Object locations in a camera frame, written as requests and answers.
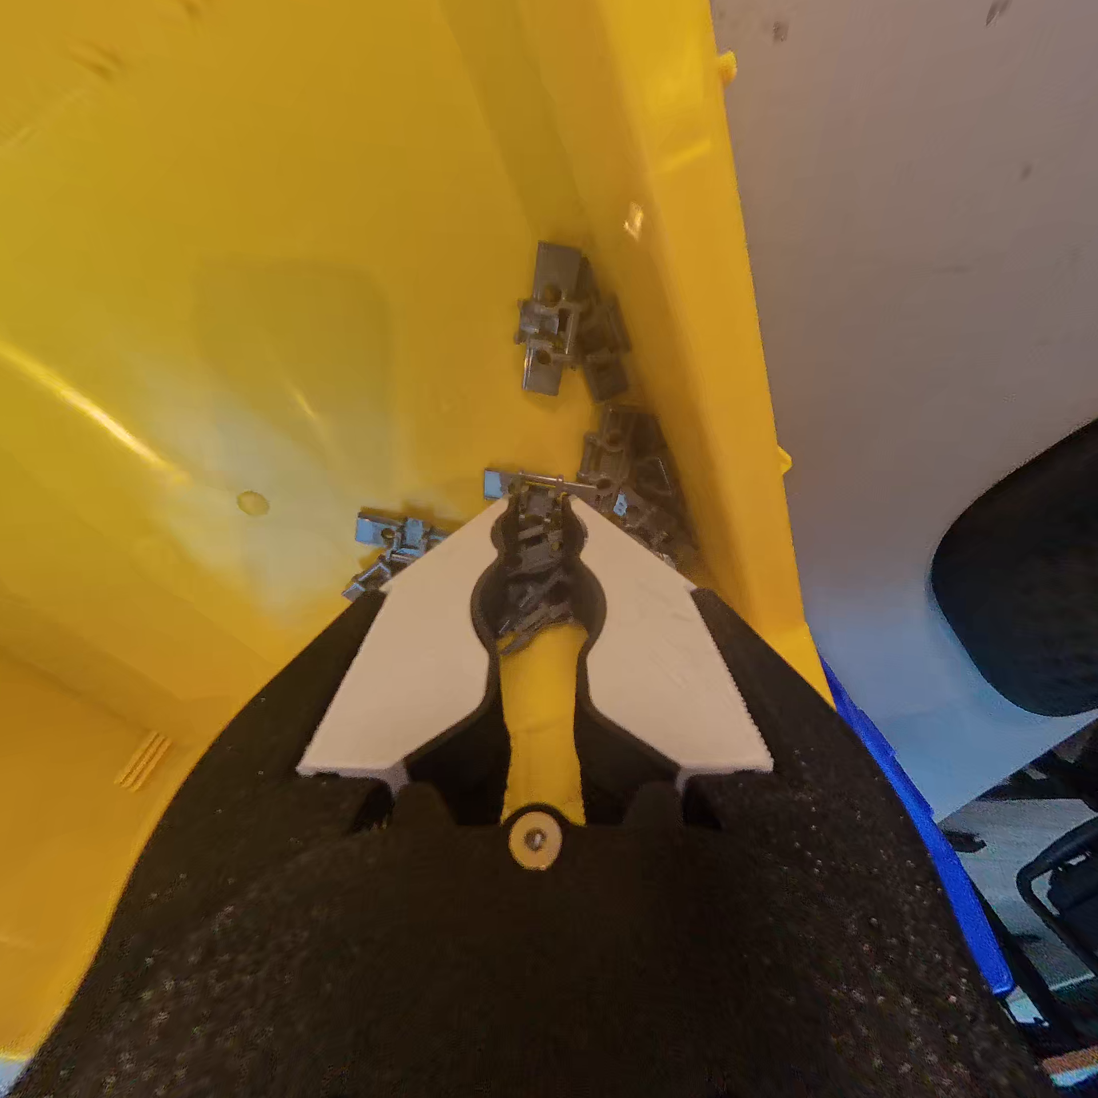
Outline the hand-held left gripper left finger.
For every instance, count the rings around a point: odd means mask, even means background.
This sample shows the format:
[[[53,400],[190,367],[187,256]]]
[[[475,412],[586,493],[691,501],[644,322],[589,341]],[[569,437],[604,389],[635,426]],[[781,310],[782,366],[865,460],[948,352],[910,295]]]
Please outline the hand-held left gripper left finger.
[[[482,710],[492,639],[474,620],[479,582],[500,559],[502,498],[381,588],[380,610],[338,686],[297,774],[411,780],[425,750]]]

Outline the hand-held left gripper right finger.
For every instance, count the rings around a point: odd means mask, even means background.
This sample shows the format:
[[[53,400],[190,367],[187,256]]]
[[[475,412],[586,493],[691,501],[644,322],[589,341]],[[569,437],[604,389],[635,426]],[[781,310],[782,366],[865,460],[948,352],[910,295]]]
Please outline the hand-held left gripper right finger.
[[[774,757],[696,604],[696,586],[581,498],[578,579],[594,586],[586,693],[601,719],[699,775],[770,774]]]

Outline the grey plastic track link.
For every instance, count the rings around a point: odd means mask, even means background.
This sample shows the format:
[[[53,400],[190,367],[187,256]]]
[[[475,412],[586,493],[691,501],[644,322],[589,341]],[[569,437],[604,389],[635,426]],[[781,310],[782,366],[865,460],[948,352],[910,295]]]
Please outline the grey plastic track link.
[[[488,468],[488,502],[502,502],[492,531],[499,550],[480,610],[501,656],[527,650],[544,631],[582,620],[578,610],[578,532],[570,527],[563,478]]]

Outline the pile of grey track links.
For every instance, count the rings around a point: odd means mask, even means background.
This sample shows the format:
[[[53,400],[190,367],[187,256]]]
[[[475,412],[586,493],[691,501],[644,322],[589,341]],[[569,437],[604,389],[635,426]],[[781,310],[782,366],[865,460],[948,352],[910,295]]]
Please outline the pile of grey track links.
[[[539,243],[531,290],[517,305],[514,340],[525,354],[526,393],[557,397],[567,372],[574,371],[599,412],[597,429],[584,438],[576,476],[543,477],[563,478],[569,495],[678,566],[696,544],[688,506],[659,421],[621,403],[632,340],[618,298],[601,290],[582,251]]]

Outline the yellow plastic bin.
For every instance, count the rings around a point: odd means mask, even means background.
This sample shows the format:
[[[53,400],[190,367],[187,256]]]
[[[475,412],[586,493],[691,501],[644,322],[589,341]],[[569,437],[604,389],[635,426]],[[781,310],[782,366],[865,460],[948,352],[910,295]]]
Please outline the yellow plastic bin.
[[[567,474],[539,240],[616,295],[700,578],[827,698],[710,3],[3,3],[3,1063],[170,795],[343,609],[353,515]]]

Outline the grey desk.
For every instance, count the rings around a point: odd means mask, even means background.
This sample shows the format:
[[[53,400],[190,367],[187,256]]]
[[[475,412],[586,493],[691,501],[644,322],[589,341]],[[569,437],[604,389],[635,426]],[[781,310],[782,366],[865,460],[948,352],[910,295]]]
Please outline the grey desk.
[[[1080,725],[982,678],[930,567],[1096,418],[1097,4],[712,16],[806,616],[943,818]]]

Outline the blue plastic bin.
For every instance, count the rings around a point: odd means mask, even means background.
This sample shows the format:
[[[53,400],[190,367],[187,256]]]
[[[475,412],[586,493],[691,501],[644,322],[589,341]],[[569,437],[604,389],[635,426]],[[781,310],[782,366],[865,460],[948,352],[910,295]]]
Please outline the blue plastic bin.
[[[997,997],[1008,997],[1016,987],[1015,978],[957,851],[939,827],[930,804],[904,770],[885,735],[846,691],[828,661],[820,661],[840,716],[874,757],[918,830],[984,979]]]

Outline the black office chair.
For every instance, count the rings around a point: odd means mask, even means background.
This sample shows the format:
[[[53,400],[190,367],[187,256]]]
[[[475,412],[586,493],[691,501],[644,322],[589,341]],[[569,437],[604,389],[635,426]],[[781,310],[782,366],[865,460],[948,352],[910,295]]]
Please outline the black office chair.
[[[1096,724],[940,821],[972,881],[1055,992],[1096,979]]]

